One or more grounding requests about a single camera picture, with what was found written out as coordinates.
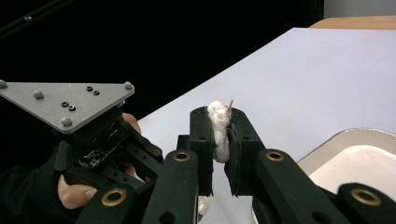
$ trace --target black sleeve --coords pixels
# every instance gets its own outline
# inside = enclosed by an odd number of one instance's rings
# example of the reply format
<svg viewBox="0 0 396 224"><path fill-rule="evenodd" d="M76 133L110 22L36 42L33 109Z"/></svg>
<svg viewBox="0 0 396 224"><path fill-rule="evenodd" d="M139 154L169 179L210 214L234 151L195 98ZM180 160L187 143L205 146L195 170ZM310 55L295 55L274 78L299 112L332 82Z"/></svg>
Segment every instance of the black sleeve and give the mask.
<svg viewBox="0 0 396 224"><path fill-rule="evenodd" d="M75 223L78 210L67 210L58 197L56 148L41 166L13 166L0 174L1 223Z"/></svg>

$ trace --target finger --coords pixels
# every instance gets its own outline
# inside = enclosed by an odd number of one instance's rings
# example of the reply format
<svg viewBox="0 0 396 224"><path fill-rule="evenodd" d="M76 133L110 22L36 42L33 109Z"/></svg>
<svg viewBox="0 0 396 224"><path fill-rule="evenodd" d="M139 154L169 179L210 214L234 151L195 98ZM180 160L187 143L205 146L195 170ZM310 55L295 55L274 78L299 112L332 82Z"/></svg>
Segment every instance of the finger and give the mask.
<svg viewBox="0 0 396 224"><path fill-rule="evenodd" d="M142 131L140 130L140 126L137 123L137 120L133 115L127 114L127 113L122 113L122 118L124 121L129 123L135 130L137 130L140 134L142 133Z"/></svg>
<svg viewBox="0 0 396 224"><path fill-rule="evenodd" d="M96 188L86 185L67 185L64 177L61 176L58 182L58 194L62 204L67 209L75 209L85 206L93 195L97 192Z"/></svg>

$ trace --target human hand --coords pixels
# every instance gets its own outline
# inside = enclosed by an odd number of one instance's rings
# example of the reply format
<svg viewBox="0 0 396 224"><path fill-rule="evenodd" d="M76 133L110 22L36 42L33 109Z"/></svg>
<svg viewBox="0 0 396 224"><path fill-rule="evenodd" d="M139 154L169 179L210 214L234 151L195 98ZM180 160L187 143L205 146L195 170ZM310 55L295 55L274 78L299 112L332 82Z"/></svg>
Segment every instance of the human hand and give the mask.
<svg viewBox="0 0 396 224"><path fill-rule="evenodd" d="M140 126L133 115L123 113L122 118L139 133L142 133L140 130ZM135 177L135 169L131 163L125 162L122 164L122 166L124 168L123 171L126 174ZM61 175L59 177L58 196L63 206L67 209L75 209L81 206L85 206L96 192L97 189L91 186L79 185L79 184L67 185L66 182L64 182L64 176Z"/></svg>

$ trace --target wooden surface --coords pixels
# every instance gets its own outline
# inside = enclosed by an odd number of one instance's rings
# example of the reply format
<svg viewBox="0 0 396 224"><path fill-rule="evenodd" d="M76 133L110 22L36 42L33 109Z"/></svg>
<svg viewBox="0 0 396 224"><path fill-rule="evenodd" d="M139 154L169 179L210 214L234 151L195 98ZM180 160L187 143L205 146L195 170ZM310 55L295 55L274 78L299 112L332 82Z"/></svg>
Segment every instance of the wooden surface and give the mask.
<svg viewBox="0 0 396 224"><path fill-rule="evenodd" d="M328 18L316 22L310 28L396 30L396 16Z"/></svg>

